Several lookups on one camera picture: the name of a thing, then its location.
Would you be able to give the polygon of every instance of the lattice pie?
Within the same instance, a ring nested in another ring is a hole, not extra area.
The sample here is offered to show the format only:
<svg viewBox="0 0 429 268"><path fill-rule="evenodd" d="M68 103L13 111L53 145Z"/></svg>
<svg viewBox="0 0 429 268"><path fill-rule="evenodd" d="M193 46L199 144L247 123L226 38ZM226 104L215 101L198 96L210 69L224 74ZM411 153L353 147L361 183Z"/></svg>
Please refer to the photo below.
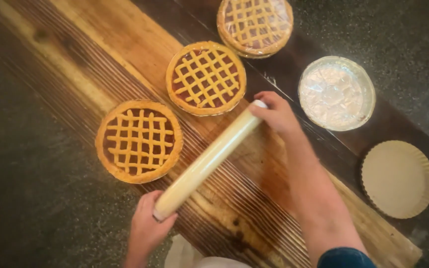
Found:
<svg viewBox="0 0 429 268"><path fill-rule="evenodd" d="M184 47L168 65L166 86L171 100L199 115L233 109L246 92L241 60L227 47L198 42Z"/></svg>
<svg viewBox="0 0 429 268"><path fill-rule="evenodd" d="M97 132L97 155L107 170L128 183L145 183L165 175L183 146L175 115L161 103L127 101L113 109Z"/></svg>
<svg viewBox="0 0 429 268"><path fill-rule="evenodd" d="M286 45L294 17L286 0L223 0L218 10L223 42L248 58L266 58Z"/></svg>

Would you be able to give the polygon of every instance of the person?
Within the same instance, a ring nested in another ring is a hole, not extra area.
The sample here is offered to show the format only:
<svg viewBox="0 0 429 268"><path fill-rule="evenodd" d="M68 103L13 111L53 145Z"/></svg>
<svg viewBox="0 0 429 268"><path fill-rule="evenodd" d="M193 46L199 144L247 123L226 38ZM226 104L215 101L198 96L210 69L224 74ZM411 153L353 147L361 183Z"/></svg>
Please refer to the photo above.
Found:
<svg viewBox="0 0 429 268"><path fill-rule="evenodd" d="M266 103L268 109L250 105L250 112L265 120L285 142L290 192L313 267L374 268L346 205L317 159L289 103L274 92L260 92L254 97ZM152 217L153 206L161 193L148 193L139 201L132 220L126 268L144 267L147 256L164 240L176 221L176 214L162 223Z"/></svg>

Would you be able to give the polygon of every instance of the granite countertop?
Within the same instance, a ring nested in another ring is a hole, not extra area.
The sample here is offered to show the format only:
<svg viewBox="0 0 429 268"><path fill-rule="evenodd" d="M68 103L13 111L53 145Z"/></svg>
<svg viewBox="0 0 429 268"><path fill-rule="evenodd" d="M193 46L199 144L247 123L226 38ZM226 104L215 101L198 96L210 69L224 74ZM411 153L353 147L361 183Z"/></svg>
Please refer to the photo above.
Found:
<svg viewBox="0 0 429 268"><path fill-rule="evenodd" d="M298 29L362 65L377 94L429 135L429 1L290 2ZM429 237L422 248L418 267L429 267Z"/></svg>

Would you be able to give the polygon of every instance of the blue sleeve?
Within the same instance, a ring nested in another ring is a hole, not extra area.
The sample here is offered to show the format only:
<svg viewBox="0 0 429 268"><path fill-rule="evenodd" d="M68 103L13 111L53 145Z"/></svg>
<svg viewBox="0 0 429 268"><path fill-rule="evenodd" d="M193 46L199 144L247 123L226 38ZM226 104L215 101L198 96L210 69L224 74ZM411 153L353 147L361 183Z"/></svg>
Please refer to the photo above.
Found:
<svg viewBox="0 0 429 268"><path fill-rule="evenodd" d="M375 268L372 260L360 250L351 247L329 249L319 258L318 268Z"/></svg>

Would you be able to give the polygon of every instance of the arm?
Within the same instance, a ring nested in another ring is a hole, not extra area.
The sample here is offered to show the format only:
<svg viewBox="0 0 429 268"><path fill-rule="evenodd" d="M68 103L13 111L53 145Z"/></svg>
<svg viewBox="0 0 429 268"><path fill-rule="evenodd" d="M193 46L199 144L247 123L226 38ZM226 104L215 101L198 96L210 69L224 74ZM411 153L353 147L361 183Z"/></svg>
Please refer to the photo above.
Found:
<svg viewBox="0 0 429 268"><path fill-rule="evenodd" d="M254 97L269 109L252 105L251 113L264 119L286 144L290 192L313 266L333 247L352 247L366 253L347 207L319 163L289 103L274 92L261 92Z"/></svg>
<svg viewBox="0 0 429 268"><path fill-rule="evenodd" d="M177 214L158 223L152 216L155 200L162 191L153 191L143 195L138 201L132 218L128 240L127 258L124 268L144 268L150 253L163 241L175 223Z"/></svg>

